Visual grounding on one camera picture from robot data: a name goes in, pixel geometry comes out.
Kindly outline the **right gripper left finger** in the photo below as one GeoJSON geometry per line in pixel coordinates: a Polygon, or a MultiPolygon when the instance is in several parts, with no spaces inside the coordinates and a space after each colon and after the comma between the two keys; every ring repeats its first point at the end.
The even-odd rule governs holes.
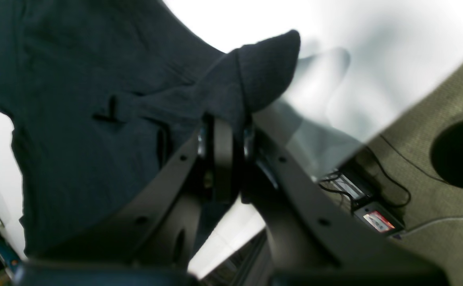
{"type": "Polygon", "coordinates": [[[188,273],[201,208],[232,201],[232,129],[204,116],[153,181],[121,210],[30,259],[15,286],[198,286],[188,273]]]}

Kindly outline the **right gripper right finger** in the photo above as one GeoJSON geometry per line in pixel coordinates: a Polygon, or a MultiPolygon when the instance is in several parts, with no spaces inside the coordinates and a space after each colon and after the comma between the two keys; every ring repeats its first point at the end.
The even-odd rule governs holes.
{"type": "Polygon", "coordinates": [[[340,210],[251,115],[240,193],[265,222],[272,286],[447,286],[444,270],[340,210]]]}

